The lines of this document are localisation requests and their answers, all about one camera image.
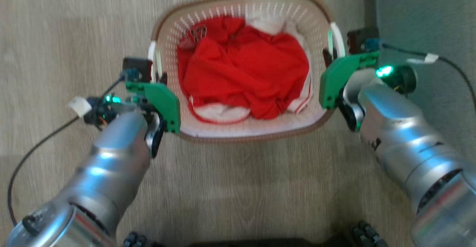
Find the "white plastic basket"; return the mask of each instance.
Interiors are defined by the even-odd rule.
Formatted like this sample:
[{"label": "white plastic basket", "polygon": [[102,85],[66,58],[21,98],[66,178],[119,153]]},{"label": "white plastic basket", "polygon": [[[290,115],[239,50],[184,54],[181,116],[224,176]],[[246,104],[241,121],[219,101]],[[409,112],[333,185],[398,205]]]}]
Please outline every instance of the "white plastic basket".
[{"label": "white plastic basket", "polygon": [[[274,120],[248,118],[232,125],[203,123],[189,111],[187,98],[178,82],[176,50],[180,38],[192,25],[202,20],[221,15],[246,17],[251,13],[282,16],[296,23],[311,51],[312,101],[301,113],[285,113]],[[168,88],[180,100],[181,135],[192,140],[250,140],[294,135],[322,125],[332,114],[332,111],[323,109],[318,101],[319,79],[326,69],[322,49],[328,45],[330,23],[328,10],[318,0],[208,0],[183,5],[167,13],[153,31],[149,59],[159,75],[167,72]]]}]

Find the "wooden floor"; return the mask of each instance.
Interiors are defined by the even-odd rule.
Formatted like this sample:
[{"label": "wooden floor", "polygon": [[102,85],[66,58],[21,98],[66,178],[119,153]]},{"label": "wooden floor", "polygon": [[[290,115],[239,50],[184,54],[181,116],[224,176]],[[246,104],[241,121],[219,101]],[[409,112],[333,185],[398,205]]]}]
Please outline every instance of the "wooden floor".
[{"label": "wooden floor", "polygon": [[[195,0],[0,0],[0,240],[12,229],[7,181],[22,155],[73,116],[73,96],[99,94],[124,56],[145,57],[156,21],[186,1]],[[343,33],[374,23],[373,0],[324,1]],[[78,122],[34,154],[15,182],[17,217],[59,191],[96,136]],[[168,246],[319,242],[360,219],[391,246],[411,245],[408,200],[335,113],[313,133],[275,141],[197,144],[166,135],[118,240],[136,230]]]}]

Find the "wire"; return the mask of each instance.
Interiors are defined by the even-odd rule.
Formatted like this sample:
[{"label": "wire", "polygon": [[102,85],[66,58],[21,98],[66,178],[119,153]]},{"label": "wire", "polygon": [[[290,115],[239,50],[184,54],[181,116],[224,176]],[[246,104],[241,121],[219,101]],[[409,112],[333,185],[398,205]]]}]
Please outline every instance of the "wire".
[{"label": "wire", "polygon": [[[418,52],[418,51],[405,50],[405,49],[398,48],[398,47],[388,45],[388,44],[382,44],[382,47],[385,48],[385,49],[396,51],[396,52],[418,55],[420,57],[426,57],[426,55],[428,54],[427,52]],[[475,94],[473,86],[471,85],[471,82],[469,81],[468,76],[464,73],[464,71],[457,64],[455,64],[453,61],[447,59],[446,57],[438,57],[437,60],[440,60],[442,62],[445,62],[446,64],[449,64],[463,78],[464,82],[466,83],[466,86],[469,89],[469,92],[471,93],[471,99],[473,100],[473,106],[474,106],[475,111],[476,111],[476,94]]]},{"label": "wire", "polygon": [[[124,74],[122,74],[117,81],[115,81],[109,88],[106,89],[106,91],[100,96],[100,99],[98,101],[101,101],[104,99],[104,97],[114,89],[121,81],[125,80]],[[95,111],[97,109],[97,105],[94,105],[92,110]],[[13,190],[13,183],[15,182],[15,178],[17,177],[18,172],[22,168],[23,164],[31,157],[31,154],[35,150],[37,150],[41,145],[44,144],[44,142],[48,141],[51,139],[51,137],[54,137],[57,135],[59,132],[63,131],[66,129],[68,126],[73,124],[75,121],[77,121],[80,117],[76,116],[75,118],[72,118],[70,121],[66,122],[64,125],[59,127],[58,129],[54,130],[51,134],[47,135],[43,139],[40,140],[36,145],[34,145],[28,152],[27,154],[22,158],[22,160],[19,162],[15,170],[13,171],[12,176],[10,177],[10,181],[8,184],[8,190],[7,190],[7,207],[8,207],[8,213],[10,215],[10,219],[12,220],[13,226],[17,225],[17,219],[15,218],[15,214],[13,212],[13,206],[12,206],[12,190]]]},{"label": "wire", "polygon": [[40,142],[38,142],[36,145],[34,145],[28,152],[27,154],[22,158],[22,160],[19,162],[15,170],[13,171],[12,177],[10,177],[10,182],[8,184],[8,191],[7,191],[7,206],[8,206],[8,212],[10,214],[10,219],[12,220],[13,225],[17,225],[17,220],[15,219],[15,214],[13,213],[13,207],[12,207],[12,189],[13,189],[13,183],[15,181],[15,178],[17,177],[18,172],[22,168],[23,164],[28,160],[28,158],[33,154],[35,150],[37,150],[41,145],[44,144],[44,142],[48,141],[51,137],[54,137],[57,135],[59,132],[62,130],[66,129],[68,126],[73,124],[75,121],[79,120],[79,117],[76,116],[72,118],[70,121],[62,125],[60,128],[54,130],[51,134],[47,135],[45,138],[41,139]]}]

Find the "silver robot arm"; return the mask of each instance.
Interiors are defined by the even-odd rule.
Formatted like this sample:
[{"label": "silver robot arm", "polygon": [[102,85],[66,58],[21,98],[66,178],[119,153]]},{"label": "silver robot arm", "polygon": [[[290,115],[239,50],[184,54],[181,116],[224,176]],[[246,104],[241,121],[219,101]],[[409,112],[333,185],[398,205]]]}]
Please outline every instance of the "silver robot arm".
[{"label": "silver robot arm", "polygon": [[411,200],[417,246],[476,246],[472,167],[408,99],[380,84],[358,93],[360,137]]},{"label": "silver robot arm", "polygon": [[7,246],[115,246],[119,221],[150,166],[148,130],[136,112],[111,122],[58,196],[19,222]]}]

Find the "basket rim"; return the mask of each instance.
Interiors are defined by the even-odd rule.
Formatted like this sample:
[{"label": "basket rim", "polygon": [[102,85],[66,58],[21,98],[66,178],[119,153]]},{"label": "basket rim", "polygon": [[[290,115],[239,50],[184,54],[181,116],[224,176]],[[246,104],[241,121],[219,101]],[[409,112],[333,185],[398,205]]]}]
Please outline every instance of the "basket rim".
[{"label": "basket rim", "polygon": [[[183,8],[186,8],[188,6],[196,5],[198,3],[208,3],[216,0],[196,0],[196,1],[190,1],[188,3],[184,3],[181,5],[178,5],[169,11],[167,11],[165,14],[163,14],[160,19],[157,21],[155,24],[152,35],[151,35],[151,41],[156,42],[158,40],[160,30],[162,29],[162,26],[164,25],[165,21],[168,20],[169,16],[172,15],[173,13],[177,12],[178,10],[181,10]],[[334,21],[334,18],[330,11],[328,10],[327,6],[322,0],[309,0],[312,3],[314,3],[325,15],[325,17],[328,20],[328,23],[331,23]],[[184,133],[179,133],[179,137],[183,138],[187,141],[191,142],[249,142],[249,141],[263,141],[263,140],[270,140],[270,139],[279,139],[279,138],[284,138],[284,137],[291,137],[294,135],[301,135],[304,133],[311,132],[313,130],[316,130],[317,128],[323,126],[324,123],[326,123],[329,118],[332,116],[334,113],[333,109],[328,109],[326,110],[326,113],[315,123],[299,128],[296,130],[292,131],[286,131],[286,132],[280,132],[280,133],[275,133],[275,134],[270,134],[270,135],[255,135],[255,136],[250,136],[250,137],[233,137],[233,138],[214,138],[214,137],[194,137],[192,135],[184,134]]]}]

